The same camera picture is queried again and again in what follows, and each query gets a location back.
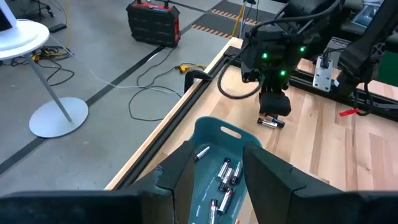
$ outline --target wooden table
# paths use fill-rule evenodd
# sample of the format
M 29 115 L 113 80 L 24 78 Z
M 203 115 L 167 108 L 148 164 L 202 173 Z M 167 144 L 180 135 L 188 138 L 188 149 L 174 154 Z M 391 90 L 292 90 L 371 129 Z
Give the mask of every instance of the wooden table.
M 242 40 L 232 38 L 206 71 L 210 71 L 229 46 L 240 47 L 241 44 Z M 313 73 L 314 66 L 303 59 L 297 69 Z M 187 91 L 106 189 L 114 188 L 197 85 L 198 82 Z M 247 93 L 256 85 L 242 83 L 240 70 L 236 67 L 229 67 L 223 79 L 224 89 L 235 95 Z M 369 89 L 389 98 L 398 97 L 398 88 L 383 83 L 372 82 Z M 263 148 L 341 190 L 398 189 L 398 150 L 394 150 L 394 145 L 398 146 L 397 123 L 372 114 L 339 117 L 338 112 L 349 107 L 294 87 L 289 87 L 286 94 L 290 98 L 292 112 L 283 118 L 286 122 L 283 129 L 271 129 L 256 123 L 259 112 L 256 96 L 230 100 L 218 91 L 214 80 L 141 176 L 190 138 L 198 118 L 214 116 L 252 133 L 261 141 Z M 240 224 L 257 223 L 248 195 L 238 220 Z

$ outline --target tray handle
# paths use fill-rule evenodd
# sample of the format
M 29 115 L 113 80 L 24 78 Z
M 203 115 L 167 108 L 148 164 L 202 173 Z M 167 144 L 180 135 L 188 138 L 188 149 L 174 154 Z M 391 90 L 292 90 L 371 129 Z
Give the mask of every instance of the tray handle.
M 225 129 L 222 130 L 222 127 L 239 134 L 241 137 L 240 138 L 235 137 L 234 134 L 229 133 L 228 130 Z M 252 134 L 218 118 L 210 116 L 199 118 L 195 123 L 195 131 L 204 130 L 204 129 L 217 132 L 220 136 L 227 136 L 231 141 L 238 144 L 244 145 L 248 141 L 253 141 L 258 146 L 261 146 L 260 141 Z

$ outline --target white cable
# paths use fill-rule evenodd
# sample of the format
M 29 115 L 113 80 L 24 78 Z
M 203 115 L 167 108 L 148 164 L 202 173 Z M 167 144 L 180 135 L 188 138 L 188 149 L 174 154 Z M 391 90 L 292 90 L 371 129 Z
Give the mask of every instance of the white cable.
M 169 91 L 166 91 L 166 90 L 160 90 L 160 89 L 156 89 L 156 88 L 152 88 L 152 87 L 147 87 L 147 86 L 137 86 L 137 85 L 135 85 L 135 86 L 118 86 L 118 85 L 114 85 L 114 84 L 112 84 L 112 83 L 110 83 L 110 82 L 107 82 L 107 81 L 105 81 L 105 80 L 103 80 L 102 78 L 100 78 L 100 77 L 98 77 L 86 64 L 84 64 L 83 63 L 83 61 L 82 60 L 80 60 L 78 57 L 76 57 L 76 55 L 74 55 L 73 53 L 71 53 L 67 48 L 65 48 L 59 41 L 57 41 L 52 35 L 50 35 L 50 37 L 54 40 L 54 41 L 56 41 L 56 43 L 59 45 L 59 46 L 61 46 L 61 47 L 63 47 L 63 49 L 66 51 L 66 52 L 68 52 L 72 57 L 74 57 L 78 62 L 80 62 L 97 80 L 99 80 L 99 81 L 101 81 L 101 82 L 103 82 L 103 83 L 105 83 L 105 84 L 107 84 L 107 85 L 111 85 L 111 86 L 113 86 L 113 87 L 115 87 L 115 88 L 149 88 L 149 89 L 151 89 L 151 90 L 155 90 L 155 91 L 161 91 L 161 92 L 164 92 L 164 93 L 168 93 L 168 94 L 175 94 L 175 93 L 183 93 L 184 91 L 176 91 L 176 92 L 169 92 Z

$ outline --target gray floor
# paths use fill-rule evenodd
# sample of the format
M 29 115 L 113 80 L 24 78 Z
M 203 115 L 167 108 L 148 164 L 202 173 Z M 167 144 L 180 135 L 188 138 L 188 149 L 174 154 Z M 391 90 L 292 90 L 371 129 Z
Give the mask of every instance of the gray floor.
M 177 0 L 189 6 L 208 10 L 220 0 Z M 76 72 L 74 78 L 53 89 L 58 96 L 75 96 L 87 100 L 106 86 L 98 77 L 111 82 L 140 61 L 156 47 L 137 43 L 130 36 L 125 8 L 131 0 L 69 0 L 72 22 L 70 49 L 75 58 L 61 61 L 63 67 Z M 275 12 L 280 4 L 262 0 L 260 9 Z M 189 26 L 202 13 L 178 6 L 180 27 Z M 51 26 L 64 22 L 62 12 L 53 6 L 56 18 L 46 17 Z M 67 31 L 53 35 L 65 43 Z M 153 69 L 142 83 L 149 83 L 159 73 L 180 63 L 208 64 L 228 39 L 200 30 L 186 32 L 176 50 L 161 66 Z M 56 45 L 49 40 L 46 45 Z M 163 50 L 135 71 L 120 86 L 135 85 L 138 74 L 161 61 Z M 175 91 L 183 90 L 183 76 L 177 71 L 157 80 Z M 157 123 L 134 121 L 129 117 L 127 103 L 137 88 L 115 88 L 90 107 L 84 125 L 67 136 L 46 140 L 0 176 L 0 194 L 20 190 L 103 189 L 124 163 L 134 154 Z M 36 137 L 29 131 L 32 113 L 50 100 L 30 67 L 0 67 L 0 163 L 6 161 Z M 176 95 L 145 91 L 132 104 L 134 115 L 161 118 L 177 102 Z

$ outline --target aa battery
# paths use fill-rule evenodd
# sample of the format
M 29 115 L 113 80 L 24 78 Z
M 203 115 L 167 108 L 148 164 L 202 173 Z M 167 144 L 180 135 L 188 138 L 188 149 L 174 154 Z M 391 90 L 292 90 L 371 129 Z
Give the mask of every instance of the aa battery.
M 208 224 L 216 223 L 217 204 L 218 201 L 216 199 L 211 199 Z
M 208 152 L 209 152 L 210 147 L 207 146 L 204 150 L 200 151 L 197 155 L 195 155 L 195 158 L 193 158 L 193 161 L 198 162 L 201 158 L 203 158 Z
M 272 121 L 268 121 L 268 120 L 262 119 L 262 118 L 259 118 L 259 119 L 257 120 L 257 124 L 261 124 L 261 125 L 264 125 L 264 126 L 267 126 L 267 127 L 270 127 L 270 128 L 276 128 L 276 127 L 278 127 L 278 124 L 277 124 L 277 123 L 274 123 L 274 122 L 272 122 Z
M 231 198 L 233 194 L 233 189 L 228 187 L 227 191 L 224 194 L 223 201 L 220 204 L 220 207 L 218 207 L 218 213 L 221 215 L 224 215 L 231 203 Z
M 218 186 L 218 190 L 222 191 L 222 192 L 226 192 L 228 189 L 228 182 L 232 177 L 232 173 L 234 172 L 234 170 L 232 168 L 228 168 L 228 170 L 226 171 L 226 174 L 224 176 L 223 181 L 221 181 L 220 186 Z
M 278 126 L 278 128 L 283 128 L 285 126 L 285 123 L 283 121 L 281 121 L 277 118 L 273 118 L 271 116 L 267 116 L 266 120 L 275 123 Z
M 224 163 L 221 166 L 221 169 L 220 169 L 220 171 L 217 174 L 217 178 L 219 178 L 221 180 L 224 178 L 224 175 L 226 173 L 226 170 L 228 169 L 228 165 L 229 165 L 230 162 L 231 162 L 231 159 L 228 158 L 228 157 L 225 157 Z
M 236 184 L 239 183 L 240 176 L 241 176 L 241 173 L 242 173 L 242 168 L 243 168 L 243 164 L 242 164 L 242 162 L 239 162 L 236 165 L 235 172 L 234 172 L 234 174 L 231 177 L 231 184 L 232 185 L 236 185 Z

